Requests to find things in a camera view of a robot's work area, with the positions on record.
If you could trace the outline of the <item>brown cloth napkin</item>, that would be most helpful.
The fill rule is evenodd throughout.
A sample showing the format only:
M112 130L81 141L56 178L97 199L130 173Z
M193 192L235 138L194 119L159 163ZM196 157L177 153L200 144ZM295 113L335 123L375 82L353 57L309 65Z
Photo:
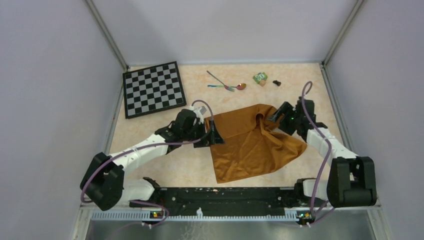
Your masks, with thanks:
M275 131L279 124L268 117L276 111L274 106L256 104L213 117L224 140L210 146L217 183L273 173L305 152L305 142Z

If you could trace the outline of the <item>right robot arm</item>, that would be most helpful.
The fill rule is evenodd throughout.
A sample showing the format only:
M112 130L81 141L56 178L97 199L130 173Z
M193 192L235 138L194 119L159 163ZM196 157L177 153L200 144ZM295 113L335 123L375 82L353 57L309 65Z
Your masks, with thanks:
M278 128L284 133L297 133L330 166L328 179L299 179L297 183L300 188L293 192L294 202L307 206L315 198L328 201L335 208L375 205L377 187L374 161L346 148L324 123L316 121L314 110L312 100L299 99L296 106L285 101L268 117L268 120L278 123Z

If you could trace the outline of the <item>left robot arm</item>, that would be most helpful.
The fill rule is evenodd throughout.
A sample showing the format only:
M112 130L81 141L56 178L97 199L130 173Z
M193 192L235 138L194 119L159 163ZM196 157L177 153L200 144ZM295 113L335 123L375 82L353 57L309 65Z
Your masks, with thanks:
M155 190L153 181L144 179L139 189L126 190L125 175L182 145L203 148L224 144L215 119L205 119L205 111L205 107L183 109L169 125L157 129L142 142L110 155L96 154L80 183L81 202L94 203L102 211L119 201L142 200L149 207L156 206L161 194Z

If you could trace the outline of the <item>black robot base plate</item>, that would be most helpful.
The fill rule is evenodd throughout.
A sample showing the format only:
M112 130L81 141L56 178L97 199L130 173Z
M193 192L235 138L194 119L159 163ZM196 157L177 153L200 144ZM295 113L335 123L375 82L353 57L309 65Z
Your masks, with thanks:
M283 216L291 208L310 206L298 187L167 187L156 189L148 203L169 210L171 216L207 217Z

